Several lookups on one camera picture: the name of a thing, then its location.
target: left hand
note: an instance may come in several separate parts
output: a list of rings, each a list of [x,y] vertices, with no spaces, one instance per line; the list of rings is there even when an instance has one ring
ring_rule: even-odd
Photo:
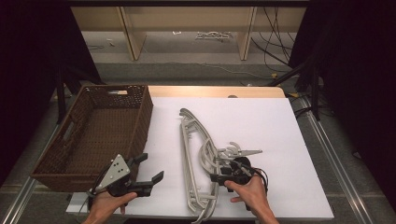
[[[99,193],[93,200],[90,214],[83,224],[102,224],[120,208],[120,212],[125,214],[125,204],[135,199],[137,194],[131,192],[120,197],[113,197],[107,191]]]

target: wrist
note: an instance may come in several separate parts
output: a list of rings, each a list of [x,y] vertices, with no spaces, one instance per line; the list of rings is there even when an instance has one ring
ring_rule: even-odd
[[[278,224],[276,217],[270,208],[256,211],[256,217],[259,219],[261,224]]]

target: white tabletop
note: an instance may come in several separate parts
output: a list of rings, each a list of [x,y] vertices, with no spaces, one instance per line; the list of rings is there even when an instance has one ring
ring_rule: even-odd
[[[263,151],[249,159],[269,176],[268,200],[277,218],[333,218],[288,99],[152,97],[152,100],[154,107],[145,147],[148,160],[140,164],[137,179],[150,180],[160,171],[164,171],[164,179],[154,186],[150,197],[130,202],[127,216],[198,216],[189,211],[184,190],[179,110],[185,107],[205,126],[217,148],[235,142],[244,150]],[[191,137],[193,158],[197,158],[193,155],[200,145],[198,136]],[[197,159],[195,163],[197,182],[205,190],[210,179]],[[243,203],[229,202],[235,195],[220,187],[212,219],[254,218]],[[85,193],[74,193],[66,212],[77,213],[85,199]]]

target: brown wicker basket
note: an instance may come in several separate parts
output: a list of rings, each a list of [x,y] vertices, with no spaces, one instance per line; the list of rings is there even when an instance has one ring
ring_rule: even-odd
[[[55,191],[92,188],[117,154],[129,159],[143,152],[152,107],[147,86],[84,86],[31,177]]]

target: hand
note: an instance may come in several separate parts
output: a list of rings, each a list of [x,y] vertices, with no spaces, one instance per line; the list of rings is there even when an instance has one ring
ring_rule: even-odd
[[[278,223],[268,203],[262,179],[258,175],[251,177],[246,185],[238,185],[231,180],[225,181],[224,185],[239,195],[231,198],[231,202],[245,202],[261,224]]]
[[[83,224],[105,223],[117,208],[120,208],[121,213],[125,214],[125,204],[136,197],[135,192],[120,197],[113,197],[107,191],[99,193],[94,198],[90,214]]]

